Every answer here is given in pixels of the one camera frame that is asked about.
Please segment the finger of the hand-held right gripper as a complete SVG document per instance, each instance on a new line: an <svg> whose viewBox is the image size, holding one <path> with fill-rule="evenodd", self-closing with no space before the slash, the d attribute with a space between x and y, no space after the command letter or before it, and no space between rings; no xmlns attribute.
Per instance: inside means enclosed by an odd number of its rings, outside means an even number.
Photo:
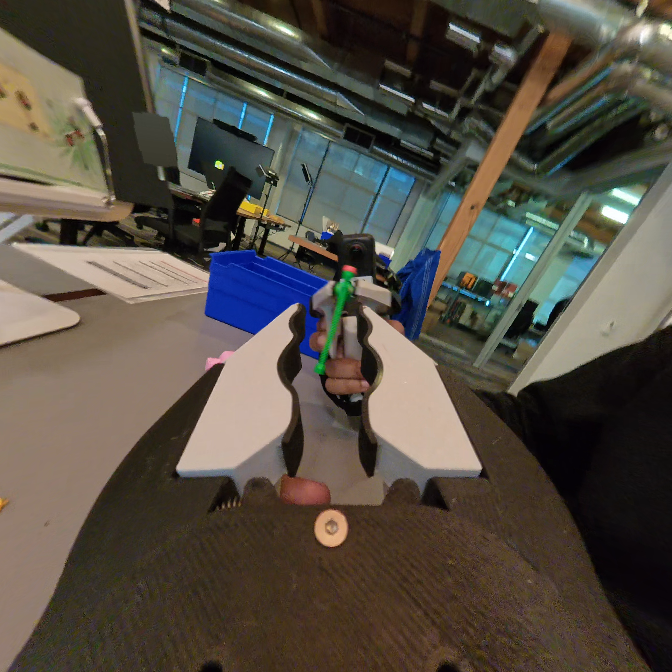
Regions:
<svg viewBox="0 0 672 672"><path fill-rule="evenodd" d="M314 318L332 318L336 311L337 296L335 288L343 281L328 281L311 297L311 316Z"/></svg>
<svg viewBox="0 0 672 672"><path fill-rule="evenodd" d="M377 315L391 315L392 295L387 288L364 278L355 278L350 284L352 293L349 298L349 316L357 316L361 307L368 307Z"/></svg>

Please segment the metal storage shelf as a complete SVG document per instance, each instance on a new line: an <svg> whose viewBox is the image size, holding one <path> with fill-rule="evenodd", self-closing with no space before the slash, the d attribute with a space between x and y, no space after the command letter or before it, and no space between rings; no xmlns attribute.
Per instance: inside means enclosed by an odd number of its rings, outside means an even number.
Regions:
<svg viewBox="0 0 672 672"><path fill-rule="evenodd" d="M489 334L515 298L519 286L506 280L489 281L473 273L447 277L437 293L440 322Z"/></svg>

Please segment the blue plastic bin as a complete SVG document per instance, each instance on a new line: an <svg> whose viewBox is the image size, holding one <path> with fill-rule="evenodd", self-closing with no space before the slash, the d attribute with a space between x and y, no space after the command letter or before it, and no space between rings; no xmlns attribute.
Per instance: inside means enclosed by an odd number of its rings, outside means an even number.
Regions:
<svg viewBox="0 0 672 672"><path fill-rule="evenodd" d="M251 334L241 347L257 365L277 363L285 348L317 360L309 345L317 318L311 299L329 281L253 251L225 251L211 256L205 314Z"/></svg>

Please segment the green toy stem red tip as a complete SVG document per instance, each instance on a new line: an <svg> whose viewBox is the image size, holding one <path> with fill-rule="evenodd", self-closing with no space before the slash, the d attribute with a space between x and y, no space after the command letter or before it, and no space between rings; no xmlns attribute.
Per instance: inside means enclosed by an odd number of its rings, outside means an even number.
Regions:
<svg viewBox="0 0 672 672"><path fill-rule="evenodd" d="M342 266L340 280L343 281L343 284L335 288L335 294L337 296L335 314L332 318L324 318L327 324L327 336L318 357L317 364L315 365L315 373L319 376L324 374L325 362L328 357L331 357L332 346L337 342L343 310L349 301L349 298L351 298L352 287L350 281L355 279L356 276L357 269L354 266Z"/></svg>

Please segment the printed white paper sheets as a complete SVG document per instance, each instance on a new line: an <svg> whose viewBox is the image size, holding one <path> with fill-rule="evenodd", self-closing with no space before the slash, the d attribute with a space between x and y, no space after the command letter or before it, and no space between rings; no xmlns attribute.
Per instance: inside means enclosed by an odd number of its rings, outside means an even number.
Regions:
<svg viewBox="0 0 672 672"><path fill-rule="evenodd" d="M156 249L37 243L13 243L12 247L129 304L208 289L208 272Z"/></svg>

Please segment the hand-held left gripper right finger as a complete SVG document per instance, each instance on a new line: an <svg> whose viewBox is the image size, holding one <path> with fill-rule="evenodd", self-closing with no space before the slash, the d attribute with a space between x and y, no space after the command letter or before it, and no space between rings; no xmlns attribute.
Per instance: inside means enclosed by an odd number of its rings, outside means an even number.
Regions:
<svg viewBox="0 0 672 672"><path fill-rule="evenodd" d="M483 466L437 365L369 307L357 315L361 373L369 384L361 404L359 461L387 485L478 478Z"/></svg>

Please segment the blue fabric bag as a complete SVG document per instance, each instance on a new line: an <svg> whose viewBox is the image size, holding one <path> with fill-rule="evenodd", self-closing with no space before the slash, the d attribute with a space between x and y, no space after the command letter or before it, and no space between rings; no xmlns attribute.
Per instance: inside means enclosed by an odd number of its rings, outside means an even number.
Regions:
<svg viewBox="0 0 672 672"><path fill-rule="evenodd" d="M417 340L421 334L440 257L439 250L425 248L397 272L401 282L400 309L395 319L404 327L410 341Z"/></svg>

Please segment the person's right hand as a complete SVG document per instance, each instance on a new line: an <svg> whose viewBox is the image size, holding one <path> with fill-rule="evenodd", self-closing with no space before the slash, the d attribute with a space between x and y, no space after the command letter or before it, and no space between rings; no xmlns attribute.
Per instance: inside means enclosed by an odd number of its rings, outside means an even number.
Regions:
<svg viewBox="0 0 672 672"><path fill-rule="evenodd" d="M337 356L328 357L324 365L324 389L336 395L364 394L370 387L361 369L361 359L345 357L342 339L337 342Z"/></svg>

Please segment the black tripod stand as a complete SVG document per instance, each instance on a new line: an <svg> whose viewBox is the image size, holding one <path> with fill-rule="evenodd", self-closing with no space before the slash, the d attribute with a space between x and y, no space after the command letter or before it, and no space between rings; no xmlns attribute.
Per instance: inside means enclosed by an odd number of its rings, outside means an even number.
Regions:
<svg viewBox="0 0 672 672"><path fill-rule="evenodd" d="M308 165L306 163L301 163L300 168L302 171L302 175L304 178L304 182L306 183L307 186L307 195L304 200L304 205L302 206L302 211L300 213L300 216L298 218L298 223L296 226L296 232L294 233L294 236L298 238L301 226L304 223L305 216L307 214L307 210L310 204L310 200L313 196L313 192L315 190L315 180L313 179L313 176L308 168Z"/></svg>

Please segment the open instruction booklet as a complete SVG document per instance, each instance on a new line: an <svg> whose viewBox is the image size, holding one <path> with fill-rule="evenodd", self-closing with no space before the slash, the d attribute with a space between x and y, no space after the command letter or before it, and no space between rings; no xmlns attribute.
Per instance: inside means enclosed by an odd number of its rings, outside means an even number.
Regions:
<svg viewBox="0 0 672 672"><path fill-rule="evenodd" d="M108 192L83 80L1 30L1 176Z"/></svg>

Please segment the lamp on stand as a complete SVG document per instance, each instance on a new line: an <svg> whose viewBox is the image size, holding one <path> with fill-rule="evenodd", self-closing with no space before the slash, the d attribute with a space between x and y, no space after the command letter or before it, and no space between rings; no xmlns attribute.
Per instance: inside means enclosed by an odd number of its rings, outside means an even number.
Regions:
<svg viewBox="0 0 672 672"><path fill-rule="evenodd" d="M265 185L267 186L267 190L265 192L265 199L264 203L261 206L261 210L259 211L259 217L257 220L257 227L262 228L264 230L264 233L262 234L261 241L259 243L259 247L257 250L257 254L260 257L265 257L265 247L268 241L268 238L270 236L270 225L269 225L269 220L268 220L268 214L267 214L267 206L269 204L270 196L273 192L273 189L278 186L279 182L279 176L276 172L274 172L272 169L265 168L263 165L259 164L257 166L257 173L260 174L265 181Z"/></svg>

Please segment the person's left hand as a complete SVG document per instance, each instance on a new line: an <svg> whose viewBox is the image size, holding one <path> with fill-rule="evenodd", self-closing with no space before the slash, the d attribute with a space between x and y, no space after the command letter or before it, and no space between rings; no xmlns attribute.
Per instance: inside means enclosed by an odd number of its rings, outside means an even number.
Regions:
<svg viewBox="0 0 672 672"><path fill-rule="evenodd" d="M280 499L291 505L323 506L331 503L331 492L325 483L283 475Z"/></svg>

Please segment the person's black jacket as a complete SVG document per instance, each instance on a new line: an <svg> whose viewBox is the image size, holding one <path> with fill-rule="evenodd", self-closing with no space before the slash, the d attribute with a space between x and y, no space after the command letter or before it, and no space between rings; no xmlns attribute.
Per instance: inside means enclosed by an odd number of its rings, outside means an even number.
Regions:
<svg viewBox="0 0 672 672"><path fill-rule="evenodd" d="M517 394L475 394L565 499L646 664L671 670L671 327Z"/></svg>

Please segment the wooden support post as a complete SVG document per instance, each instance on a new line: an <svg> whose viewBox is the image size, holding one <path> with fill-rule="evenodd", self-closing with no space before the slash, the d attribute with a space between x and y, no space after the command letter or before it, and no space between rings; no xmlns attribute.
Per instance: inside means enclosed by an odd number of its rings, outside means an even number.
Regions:
<svg viewBox="0 0 672 672"><path fill-rule="evenodd" d="M432 305L466 237L482 212L533 113L562 64L571 42L571 38L560 32L550 32L525 73L516 96L509 105L474 178L441 238L438 246L439 264L427 300L428 307Z"/></svg>

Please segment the black backing board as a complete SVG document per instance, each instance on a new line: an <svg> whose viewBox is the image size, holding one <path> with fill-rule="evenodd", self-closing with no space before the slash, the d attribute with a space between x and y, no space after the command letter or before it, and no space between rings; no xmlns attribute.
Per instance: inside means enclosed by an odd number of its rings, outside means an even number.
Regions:
<svg viewBox="0 0 672 672"><path fill-rule="evenodd" d="M151 95L135 1L2 1L1 27L42 56L79 75L103 123L115 195L136 206L169 208L171 195L146 164L133 113Z"/></svg>

